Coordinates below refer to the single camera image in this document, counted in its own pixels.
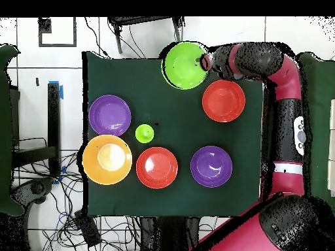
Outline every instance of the purple plate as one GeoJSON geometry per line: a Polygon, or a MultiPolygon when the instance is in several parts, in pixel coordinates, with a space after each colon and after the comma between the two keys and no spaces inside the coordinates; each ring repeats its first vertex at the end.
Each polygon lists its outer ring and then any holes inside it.
{"type": "Polygon", "coordinates": [[[216,188],[227,182],[232,175],[232,160],[222,148],[205,146],[193,155],[191,173],[202,186],[216,188]]]}
{"type": "Polygon", "coordinates": [[[129,128],[132,115],[124,100],[115,95],[104,95],[93,102],[88,119],[99,135],[119,137],[129,128]]]}

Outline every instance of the blue cable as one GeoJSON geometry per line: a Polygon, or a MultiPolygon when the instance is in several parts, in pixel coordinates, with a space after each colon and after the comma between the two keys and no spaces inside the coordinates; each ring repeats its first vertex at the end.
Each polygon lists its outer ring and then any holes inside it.
{"type": "MultiPolygon", "coordinates": [[[[62,222],[62,218],[65,217],[65,216],[69,216],[69,214],[66,213],[66,212],[60,213],[60,216],[58,217],[58,222],[57,222],[57,225],[56,225],[56,228],[55,228],[56,230],[58,230],[58,224],[62,223],[64,225],[64,223],[62,222]]],[[[55,236],[56,236],[56,232],[54,232],[54,234],[52,235],[51,242],[54,241],[55,236]]],[[[50,242],[48,248],[46,249],[46,251],[49,251],[49,248],[51,247],[51,242],[50,242]]]]}

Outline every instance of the orange plate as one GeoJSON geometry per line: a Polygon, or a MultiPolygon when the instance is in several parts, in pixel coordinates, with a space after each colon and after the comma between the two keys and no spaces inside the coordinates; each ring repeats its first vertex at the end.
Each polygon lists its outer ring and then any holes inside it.
{"type": "Polygon", "coordinates": [[[82,155],[82,166],[88,178],[95,183],[116,184],[130,172],[132,153],[119,137],[100,135],[87,144],[82,155]]]}
{"type": "Polygon", "coordinates": [[[162,189],[169,186],[177,176],[178,163],[175,156],[162,147],[144,151],[136,163],[139,180],[149,188],[162,189]]]}
{"type": "Polygon", "coordinates": [[[236,119],[242,113],[244,105],[245,96],[241,87],[225,80],[210,84],[202,97],[203,110],[216,122],[236,119]]]}

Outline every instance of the small green cup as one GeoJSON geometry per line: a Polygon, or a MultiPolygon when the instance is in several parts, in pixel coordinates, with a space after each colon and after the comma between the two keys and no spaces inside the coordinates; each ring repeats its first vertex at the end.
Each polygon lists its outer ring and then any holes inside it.
{"type": "Polygon", "coordinates": [[[136,128],[135,137],[141,143],[151,142],[154,138],[154,130],[150,125],[142,124],[136,128]]]}

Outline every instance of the green tablecloth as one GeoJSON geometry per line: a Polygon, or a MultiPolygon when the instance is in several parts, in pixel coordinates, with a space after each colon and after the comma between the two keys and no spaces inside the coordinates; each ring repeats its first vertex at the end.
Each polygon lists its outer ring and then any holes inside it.
{"type": "MultiPolygon", "coordinates": [[[[132,112],[130,128],[121,136],[129,145],[133,165],[121,182],[102,186],[89,180],[88,214],[134,216],[236,216],[258,199],[260,183],[260,129],[262,84],[238,82],[245,92],[242,115],[220,124],[202,109],[202,95],[218,80],[216,74],[192,90],[172,88],[163,78],[158,59],[102,59],[87,52],[88,108],[100,96],[117,95],[132,112]],[[140,124],[154,128],[154,139],[141,144],[135,139],[140,124]],[[193,154],[206,145],[225,149],[232,158],[230,180],[219,188],[199,185],[190,172],[193,154]],[[135,163],[142,151],[161,146],[178,161],[178,175],[167,188],[152,190],[142,185],[135,163]]],[[[88,139],[97,134],[89,126],[88,139]]]]}

